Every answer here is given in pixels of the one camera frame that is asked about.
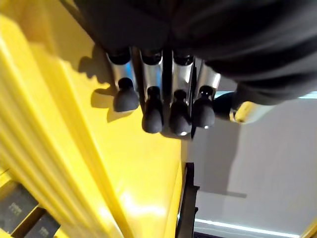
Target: rubber knob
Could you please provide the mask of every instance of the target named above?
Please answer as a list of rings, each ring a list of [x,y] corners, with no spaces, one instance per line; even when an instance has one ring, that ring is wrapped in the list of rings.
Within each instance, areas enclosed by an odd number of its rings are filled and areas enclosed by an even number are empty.
[[[212,102],[208,98],[199,98],[193,104],[193,125],[201,128],[210,128],[214,124]]]
[[[169,128],[172,133],[180,136],[191,132],[192,124],[187,104],[183,101],[173,102],[170,108]]]
[[[158,99],[148,99],[142,118],[142,129],[147,133],[158,133],[163,129],[162,102]]]
[[[230,109],[232,107],[233,103],[233,97],[234,93],[226,93],[219,97],[217,97],[213,103],[213,111],[217,118],[224,119],[224,120],[230,120],[229,114]]]
[[[121,89],[113,100],[113,109],[118,113],[135,110],[138,106],[139,97],[133,88]]]

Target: gray wall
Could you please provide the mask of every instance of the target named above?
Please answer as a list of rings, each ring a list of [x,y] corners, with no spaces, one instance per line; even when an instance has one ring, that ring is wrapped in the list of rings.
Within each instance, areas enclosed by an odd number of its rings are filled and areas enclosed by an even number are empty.
[[[234,84],[222,80],[221,90]],[[188,144],[198,219],[300,235],[317,217],[317,100],[294,100],[260,121],[216,120]],[[223,237],[276,237],[195,223]]]

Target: yellow surface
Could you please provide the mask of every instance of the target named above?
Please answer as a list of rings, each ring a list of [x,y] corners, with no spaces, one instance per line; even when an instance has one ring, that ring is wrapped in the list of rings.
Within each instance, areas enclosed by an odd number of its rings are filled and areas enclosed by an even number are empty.
[[[311,238],[317,235],[317,218],[311,223],[311,225],[304,231],[301,238]]]
[[[10,180],[11,180],[11,176],[9,175],[8,172],[1,173],[0,174],[0,189]]]
[[[1,238],[11,238],[11,236],[7,232],[3,231],[2,229],[0,229],[0,237]]]
[[[54,238],[69,238],[69,236],[65,234],[62,228],[59,228],[55,233]]]
[[[104,52],[58,1],[0,7],[0,153],[15,178],[69,237],[174,237],[180,141],[144,133],[140,108],[113,112]]]

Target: silver metal pipe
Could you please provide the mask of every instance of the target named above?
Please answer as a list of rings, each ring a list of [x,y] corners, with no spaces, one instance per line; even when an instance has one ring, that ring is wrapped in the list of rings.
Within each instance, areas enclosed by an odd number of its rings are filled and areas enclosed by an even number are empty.
[[[158,87],[160,91],[160,97],[163,100],[163,84],[162,84],[162,73],[163,73],[163,56],[161,57],[158,64],[149,65],[143,62],[143,85],[145,101],[148,99],[148,88]]]
[[[195,100],[199,98],[199,90],[202,86],[209,86],[215,91],[218,88],[221,75],[213,71],[213,69],[202,61],[202,65],[198,74],[196,90],[195,90]]]
[[[177,90],[183,90],[186,93],[186,104],[188,105],[192,69],[193,69],[193,63],[191,63],[189,65],[179,65],[179,64],[175,63],[173,60],[171,103],[173,103],[173,100],[174,100],[174,92]]]
[[[114,77],[114,83],[115,87],[119,91],[119,80],[122,78],[129,78],[132,81],[133,88],[136,92],[138,92],[138,84],[136,81],[135,73],[134,73],[134,68],[133,68],[133,63],[132,60],[130,60],[126,64],[114,64],[112,61],[109,59],[109,56],[107,54],[108,60],[110,62],[112,72],[113,72],[113,77]]]

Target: black cloth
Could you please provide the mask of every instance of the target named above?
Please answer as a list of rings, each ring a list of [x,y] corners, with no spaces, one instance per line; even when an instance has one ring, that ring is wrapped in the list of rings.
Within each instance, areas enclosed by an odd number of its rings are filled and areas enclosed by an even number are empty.
[[[172,47],[259,104],[317,86],[317,0],[75,0],[103,47]]]

